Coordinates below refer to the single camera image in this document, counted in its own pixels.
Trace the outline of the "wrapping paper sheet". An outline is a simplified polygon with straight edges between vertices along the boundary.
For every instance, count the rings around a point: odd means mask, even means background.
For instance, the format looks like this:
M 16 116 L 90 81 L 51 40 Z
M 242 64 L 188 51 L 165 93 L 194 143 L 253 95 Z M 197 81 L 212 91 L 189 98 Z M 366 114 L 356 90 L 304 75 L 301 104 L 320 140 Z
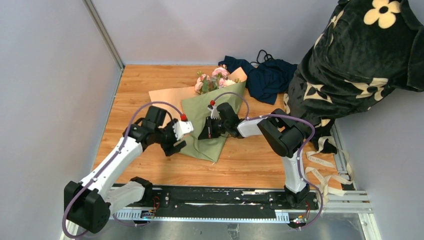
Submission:
M 247 80 L 247 75 L 244 71 L 240 67 L 231 70 L 228 79 L 231 81 L 239 79 L 240 82 L 205 94 L 197 94 L 194 86 L 166 88 L 148 92 L 152 102 L 167 102 L 184 112 L 188 120 L 192 122 L 194 132 L 185 138 L 186 146 L 181 150 L 181 154 L 214 163 L 219 160 L 226 138 L 221 134 L 215 139 L 198 140 L 198 137 L 205 126 L 205 118 L 211 114 L 207 108 L 211 100 L 226 92 L 244 95 L 245 81 Z

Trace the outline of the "fake rose stem two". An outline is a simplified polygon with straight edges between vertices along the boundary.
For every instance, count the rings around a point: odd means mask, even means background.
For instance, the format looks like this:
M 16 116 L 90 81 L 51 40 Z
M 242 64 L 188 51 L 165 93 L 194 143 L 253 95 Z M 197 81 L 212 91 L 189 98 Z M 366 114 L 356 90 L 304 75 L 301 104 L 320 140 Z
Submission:
M 201 71 L 198 71 L 194 91 L 199 95 L 206 94 L 210 91 L 210 83 L 211 77 Z

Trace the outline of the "fake rose stem one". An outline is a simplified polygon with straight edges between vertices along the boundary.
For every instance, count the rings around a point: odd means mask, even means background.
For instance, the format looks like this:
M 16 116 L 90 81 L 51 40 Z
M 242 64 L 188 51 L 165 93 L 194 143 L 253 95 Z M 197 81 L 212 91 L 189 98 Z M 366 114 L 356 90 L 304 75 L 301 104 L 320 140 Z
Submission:
M 235 79 L 228 79 L 228 78 L 221 77 L 221 78 L 218 80 L 218 88 L 219 88 L 219 89 L 221 89 L 221 88 L 224 88 L 224 87 L 228 87 L 228 86 L 231 86 L 231 85 L 237 84 L 237 83 L 239 83 L 240 81 L 241 81 L 241 80 L 240 80 L 239 78 L 235 78 Z

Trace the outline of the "fake rose stem three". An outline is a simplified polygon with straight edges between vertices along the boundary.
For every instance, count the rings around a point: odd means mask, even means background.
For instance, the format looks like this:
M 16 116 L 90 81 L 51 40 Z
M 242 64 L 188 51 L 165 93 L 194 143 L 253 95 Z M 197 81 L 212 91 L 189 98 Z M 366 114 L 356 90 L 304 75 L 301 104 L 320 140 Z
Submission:
M 215 79 L 219 86 L 223 86 L 229 75 L 226 65 L 220 65 L 213 70 L 211 77 Z

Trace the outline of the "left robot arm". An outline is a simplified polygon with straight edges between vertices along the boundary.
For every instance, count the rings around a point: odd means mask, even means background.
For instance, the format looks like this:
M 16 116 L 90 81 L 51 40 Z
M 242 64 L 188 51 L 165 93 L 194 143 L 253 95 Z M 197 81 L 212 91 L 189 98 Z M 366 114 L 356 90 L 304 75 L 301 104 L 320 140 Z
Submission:
M 179 119 L 172 118 L 164 124 L 170 113 L 158 104 L 159 101 L 154 101 L 139 107 L 109 155 L 82 180 L 70 181 L 65 186 L 62 231 L 68 238 L 76 239 L 81 234 L 71 234 L 67 222 L 96 234 L 110 217 L 128 205 L 159 207 L 160 198 L 154 195 L 152 183 L 141 177 L 133 177 L 127 184 L 112 188 L 128 165 L 148 146 L 159 144 L 169 157 L 187 145 L 183 138 L 194 131 L 193 124 L 181 111 L 178 111 Z

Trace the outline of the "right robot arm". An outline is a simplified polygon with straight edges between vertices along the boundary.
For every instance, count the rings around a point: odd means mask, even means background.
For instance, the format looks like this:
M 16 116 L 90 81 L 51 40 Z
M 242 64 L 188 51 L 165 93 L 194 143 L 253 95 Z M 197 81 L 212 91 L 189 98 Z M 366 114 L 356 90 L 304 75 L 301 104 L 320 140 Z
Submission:
M 210 116 L 205 118 L 198 140 L 217 139 L 228 134 L 232 138 L 243 139 L 251 136 L 263 136 L 271 149 L 281 157 L 284 172 L 284 195 L 286 204 L 298 209 L 306 201 L 310 186 L 304 181 L 301 169 L 301 146 L 306 134 L 299 125 L 280 108 L 270 115 L 252 119 L 241 119 L 227 103 L 208 105 Z

